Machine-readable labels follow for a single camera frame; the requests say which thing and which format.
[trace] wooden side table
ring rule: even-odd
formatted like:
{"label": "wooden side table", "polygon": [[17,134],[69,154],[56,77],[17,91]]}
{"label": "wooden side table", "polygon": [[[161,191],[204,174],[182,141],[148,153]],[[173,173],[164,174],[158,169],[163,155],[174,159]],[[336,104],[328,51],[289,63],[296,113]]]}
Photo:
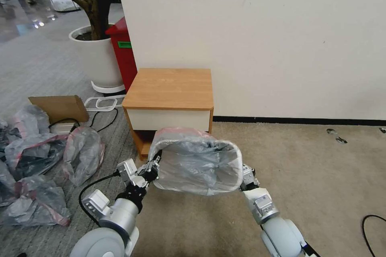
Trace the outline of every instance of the wooden side table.
{"label": "wooden side table", "polygon": [[148,157],[156,130],[184,126],[211,133],[210,69],[141,68],[122,106],[142,161]]}

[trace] beige carpet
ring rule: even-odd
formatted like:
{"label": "beige carpet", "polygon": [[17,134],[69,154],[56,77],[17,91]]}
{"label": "beige carpet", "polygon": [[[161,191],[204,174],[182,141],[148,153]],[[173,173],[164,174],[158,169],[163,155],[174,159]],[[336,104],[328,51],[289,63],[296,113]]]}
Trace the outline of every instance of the beige carpet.
{"label": "beige carpet", "polygon": [[[328,135],[332,127],[348,141]],[[386,134],[377,127],[214,123],[256,168],[284,218],[322,256],[370,256],[366,214],[386,217]],[[201,197],[152,188],[138,217],[134,256],[269,256],[240,192]],[[386,223],[368,220],[375,254],[385,256]]]}

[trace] nightstand drawer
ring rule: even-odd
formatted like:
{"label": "nightstand drawer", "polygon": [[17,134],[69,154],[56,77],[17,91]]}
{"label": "nightstand drawer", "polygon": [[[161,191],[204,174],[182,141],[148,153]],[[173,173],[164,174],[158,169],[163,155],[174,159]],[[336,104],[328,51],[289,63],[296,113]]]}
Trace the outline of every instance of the nightstand drawer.
{"label": "nightstand drawer", "polygon": [[133,130],[156,131],[168,126],[209,130],[210,110],[127,109]]}

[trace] carpet floor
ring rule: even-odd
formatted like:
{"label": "carpet floor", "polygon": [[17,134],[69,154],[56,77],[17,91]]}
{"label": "carpet floor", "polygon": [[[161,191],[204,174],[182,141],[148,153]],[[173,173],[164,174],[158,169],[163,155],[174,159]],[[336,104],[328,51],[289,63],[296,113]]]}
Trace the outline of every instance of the carpet floor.
{"label": "carpet floor", "polygon": [[[121,7],[113,5],[111,21],[122,15]],[[0,47],[3,118],[28,103],[28,96],[77,94],[85,100],[97,95],[68,41],[70,31],[86,24],[83,12],[69,13]],[[95,127],[106,125],[113,114],[98,115]],[[338,143],[327,128],[348,143]],[[87,184],[137,154],[121,110],[100,134],[105,159]],[[281,215],[298,225],[321,256],[370,256],[361,236],[361,218],[386,216],[386,134],[377,127],[216,122],[213,135],[240,147],[243,161],[256,169]],[[60,165],[47,176],[63,188],[71,224],[2,226],[0,257],[21,252],[29,257],[68,256],[77,240],[96,227],[78,205],[81,188],[64,178]],[[112,200],[123,184],[114,178],[97,187]],[[151,187],[137,226],[140,238],[134,256],[269,256],[240,192],[203,197]],[[369,220],[366,228],[375,254],[384,256],[386,223]]]}

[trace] plastic bag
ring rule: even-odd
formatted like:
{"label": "plastic bag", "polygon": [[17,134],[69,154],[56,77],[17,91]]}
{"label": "plastic bag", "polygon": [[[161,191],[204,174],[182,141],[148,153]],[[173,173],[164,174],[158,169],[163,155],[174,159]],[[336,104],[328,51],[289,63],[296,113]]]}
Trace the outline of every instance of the plastic bag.
{"label": "plastic bag", "polygon": [[16,200],[15,183],[7,165],[0,161],[0,207],[7,206]]}
{"label": "plastic bag", "polygon": [[16,180],[43,174],[63,156],[66,135],[31,135],[5,148],[6,163]]}
{"label": "plastic bag", "polygon": [[68,136],[63,155],[63,171],[70,181],[82,185],[99,168],[105,145],[92,128],[80,126]]}
{"label": "plastic bag", "polygon": [[54,181],[34,175],[16,183],[20,197],[9,205],[0,216],[2,225],[68,226],[70,212],[66,207],[64,193]]}
{"label": "plastic bag", "polygon": [[216,195],[231,192],[242,181],[239,148],[193,128],[163,128],[156,132],[149,160],[162,150],[156,187],[164,190]]}
{"label": "plastic bag", "polygon": [[5,161],[6,146],[19,138],[21,136],[18,129],[10,129],[8,123],[0,118],[0,161]]}
{"label": "plastic bag", "polygon": [[49,133],[48,115],[36,105],[24,106],[13,116],[13,121],[22,138]]}

